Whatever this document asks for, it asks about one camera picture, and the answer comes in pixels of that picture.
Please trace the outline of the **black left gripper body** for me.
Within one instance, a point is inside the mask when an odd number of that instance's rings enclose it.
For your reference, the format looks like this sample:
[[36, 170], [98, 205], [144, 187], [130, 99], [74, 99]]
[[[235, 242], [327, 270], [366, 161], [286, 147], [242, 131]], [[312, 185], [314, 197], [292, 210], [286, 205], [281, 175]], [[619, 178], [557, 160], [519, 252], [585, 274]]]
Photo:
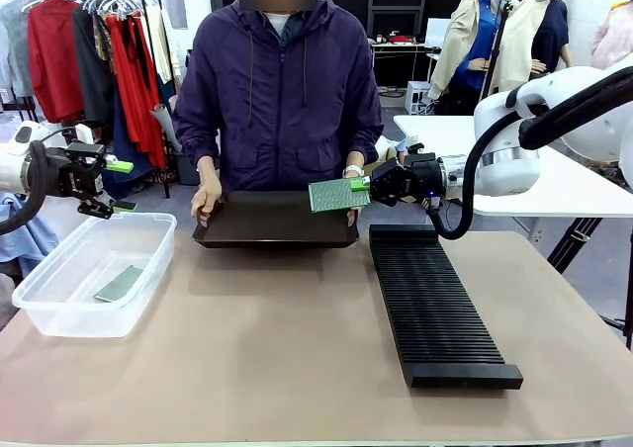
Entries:
[[107, 160], [102, 144], [73, 142], [66, 148], [49, 147], [47, 165], [50, 196], [91, 199], [104, 193], [101, 172]]

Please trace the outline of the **person's right hand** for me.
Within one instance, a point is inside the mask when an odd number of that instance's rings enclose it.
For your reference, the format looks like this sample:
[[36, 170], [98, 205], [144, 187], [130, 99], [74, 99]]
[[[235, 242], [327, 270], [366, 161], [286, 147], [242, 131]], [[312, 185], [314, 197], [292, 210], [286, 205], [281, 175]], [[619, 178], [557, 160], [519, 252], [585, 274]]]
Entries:
[[201, 184], [191, 201], [191, 215], [198, 224], [207, 226], [216, 206], [222, 199], [223, 188], [215, 170], [200, 172]]

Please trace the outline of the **person's left hand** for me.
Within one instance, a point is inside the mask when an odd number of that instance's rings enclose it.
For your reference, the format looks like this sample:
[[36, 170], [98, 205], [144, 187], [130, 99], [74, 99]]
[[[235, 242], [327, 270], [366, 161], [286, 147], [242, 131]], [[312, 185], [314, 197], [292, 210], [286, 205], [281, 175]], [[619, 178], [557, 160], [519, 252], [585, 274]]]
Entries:
[[[359, 179], [361, 175], [356, 170], [348, 170], [343, 174], [343, 177], [346, 179]], [[348, 225], [353, 226], [362, 212], [362, 207], [349, 209], [347, 212]]]

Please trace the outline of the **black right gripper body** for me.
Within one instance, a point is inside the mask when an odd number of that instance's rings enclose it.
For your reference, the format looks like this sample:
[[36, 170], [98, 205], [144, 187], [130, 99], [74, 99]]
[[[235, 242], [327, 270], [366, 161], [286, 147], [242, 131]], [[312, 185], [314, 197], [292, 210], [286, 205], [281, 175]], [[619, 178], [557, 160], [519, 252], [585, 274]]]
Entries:
[[405, 169], [406, 183], [398, 201], [422, 203], [445, 196], [443, 170], [436, 155], [431, 153], [398, 153], [398, 162]]

